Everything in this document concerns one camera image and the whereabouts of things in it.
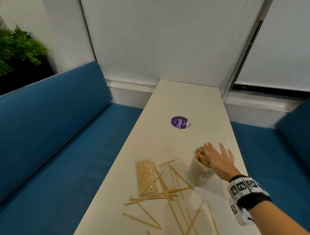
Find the purple sticker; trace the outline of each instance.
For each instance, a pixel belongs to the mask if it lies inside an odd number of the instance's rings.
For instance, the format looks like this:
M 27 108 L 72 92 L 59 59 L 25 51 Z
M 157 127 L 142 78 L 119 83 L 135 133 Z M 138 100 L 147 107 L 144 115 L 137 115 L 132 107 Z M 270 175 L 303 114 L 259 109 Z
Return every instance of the purple sticker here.
M 179 129 L 188 128 L 189 125 L 190 125 L 190 123 L 188 122 L 187 118 L 181 117 L 181 116 L 173 117 L 171 119 L 171 124 L 173 126 L 175 126 L 176 128 L 179 128 Z

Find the cup of wooden sticks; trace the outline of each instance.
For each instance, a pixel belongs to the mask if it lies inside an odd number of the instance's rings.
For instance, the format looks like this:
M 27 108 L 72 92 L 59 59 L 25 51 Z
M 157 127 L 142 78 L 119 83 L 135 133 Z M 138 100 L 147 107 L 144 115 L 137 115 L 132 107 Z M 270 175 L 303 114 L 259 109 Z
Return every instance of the cup of wooden sticks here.
M 189 179 L 194 185 L 202 187 L 213 175 L 214 171 L 206 160 L 205 147 L 197 148 L 189 166 Z

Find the round sticker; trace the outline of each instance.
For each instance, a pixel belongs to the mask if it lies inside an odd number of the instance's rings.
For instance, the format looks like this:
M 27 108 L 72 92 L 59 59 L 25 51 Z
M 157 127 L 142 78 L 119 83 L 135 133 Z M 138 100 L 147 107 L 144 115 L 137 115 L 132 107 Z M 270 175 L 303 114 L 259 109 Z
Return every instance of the round sticker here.
M 209 180 L 209 178 L 211 177 L 211 175 L 202 175 L 200 176 L 200 179 L 202 182 L 207 182 Z
M 171 119 L 171 124 L 179 129 L 185 129 L 190 126 L 190 122 L 185 117 L 176 116 Z

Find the blue backrest cushion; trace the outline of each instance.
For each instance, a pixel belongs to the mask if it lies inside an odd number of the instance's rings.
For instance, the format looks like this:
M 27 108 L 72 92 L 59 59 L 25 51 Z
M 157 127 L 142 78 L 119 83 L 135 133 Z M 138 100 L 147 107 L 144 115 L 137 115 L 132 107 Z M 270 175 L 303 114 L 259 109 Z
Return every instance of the blue backrest cushion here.
M 310 169 L 310 99 L 284 116 L 276 124 L 276 128 Z
M 1 96 L 0 203 L 111 99 L 95 61 Z

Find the foliage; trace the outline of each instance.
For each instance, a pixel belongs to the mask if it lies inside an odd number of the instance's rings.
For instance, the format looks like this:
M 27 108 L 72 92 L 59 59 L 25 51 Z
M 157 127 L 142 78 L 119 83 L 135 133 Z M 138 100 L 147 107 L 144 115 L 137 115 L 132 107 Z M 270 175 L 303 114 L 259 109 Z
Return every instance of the foliage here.
M 40 64 L 38 56 L 46 55 L 47 49 L 32 35 L 18 26 L 14 31 L 0 29 L 0 76 L 12 71 L 10 59 L 20 58 L 33 64 Z

